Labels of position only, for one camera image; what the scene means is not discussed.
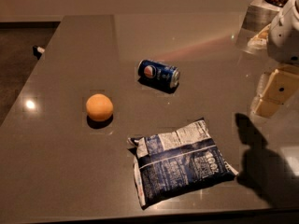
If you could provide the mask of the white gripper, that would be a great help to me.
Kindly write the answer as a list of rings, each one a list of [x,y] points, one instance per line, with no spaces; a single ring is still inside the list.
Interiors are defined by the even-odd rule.
[[[272,20],[267,39],[268,55],[281,64],[261,75],[251,112],[270,118],[299,90],[299,0],[288,0]]]

